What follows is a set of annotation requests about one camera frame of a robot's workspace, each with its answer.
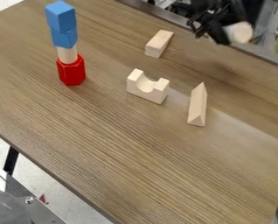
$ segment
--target wooden cylinder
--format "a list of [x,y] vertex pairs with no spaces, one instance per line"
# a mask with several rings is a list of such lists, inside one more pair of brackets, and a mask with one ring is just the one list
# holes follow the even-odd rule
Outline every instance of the wooden cylinder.
[[67,49],[64,47],[57,46],[58,58],[62,63],[72,64],[78,59],[77,46],[74,45],[72,48]]

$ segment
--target wooden toy block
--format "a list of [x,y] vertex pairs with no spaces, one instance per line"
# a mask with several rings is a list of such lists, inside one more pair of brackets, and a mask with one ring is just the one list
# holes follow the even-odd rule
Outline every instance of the wooden toy block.
[[65,33],[77,27],[74,7],[64,1],[46,5],[45,17],[49,26],[59,33]]
[[170,81],[161,78],[159,81],[149,80],[143,71],[135,69],[128,77],[127,91],[148,101],[161,104],[166,98]]
[[71,49],[64,47],[56,47],[58,58],[62,63],[71,64],[78,59],[77,46],[73,46]]
[[172,31],[160,30],[145,46],[145,55],[160,58],[173,34]]
[[231,42],[245,44],[254,35],[254,29],[248,22],[239,22],[223,27]]
[[204,82],[191,92],[188,123],[196,126],[205,126],[207,92]]
[[52,43],[54,46],[72,48],[78,41],[77,28],[61,33],[51,28]]
[[85,63],[82,56],[71,64],[65,64],[59,59],[56,60],[59,78],[67,86],[77,86],[86,79]]

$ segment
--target wooden block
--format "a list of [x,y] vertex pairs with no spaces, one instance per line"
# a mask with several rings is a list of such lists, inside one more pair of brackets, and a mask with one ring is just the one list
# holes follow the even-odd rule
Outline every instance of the wooden block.
[[204,82],[194,88],[191,92],[188,123],[196,126],[205,126],[205,112],[207,103],[207,92]]
[[172,31],[160,30],[145,46],[145,55],[160,58],[173,34]]
[[143,71],[135,69],[128,77],[127,91],[148,101],[161,104],[168,94],[169,84],[169,80],[162,78],[159,81],[149,80]]
[[254,35],[254,29],[248,22],[239,22],[223,27],[231,42],[245,44]]
[[64,47],[57,46],[57,54],[59,60],[65,64],[72,64],[78,59],[77,46],[73,46],[73,48],[67,49]]

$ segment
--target rectangular wooden block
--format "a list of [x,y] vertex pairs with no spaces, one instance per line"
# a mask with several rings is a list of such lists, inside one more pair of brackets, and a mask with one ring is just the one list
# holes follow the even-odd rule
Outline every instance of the rectangular wooden block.
[[188,123],[196,126],[205,126],[207,92],[204,82],[191,92]]
[[145,55],[160,58],[173,34],[172,31],[160,30],[145,46]]

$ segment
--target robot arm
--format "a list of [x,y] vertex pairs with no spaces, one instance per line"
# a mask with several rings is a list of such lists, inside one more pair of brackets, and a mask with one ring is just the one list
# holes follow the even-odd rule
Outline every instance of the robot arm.
[[206,33],[221,45],[247,43],[253,36],[243,0],[191,0],[187,5],[187,25],[196,38]]

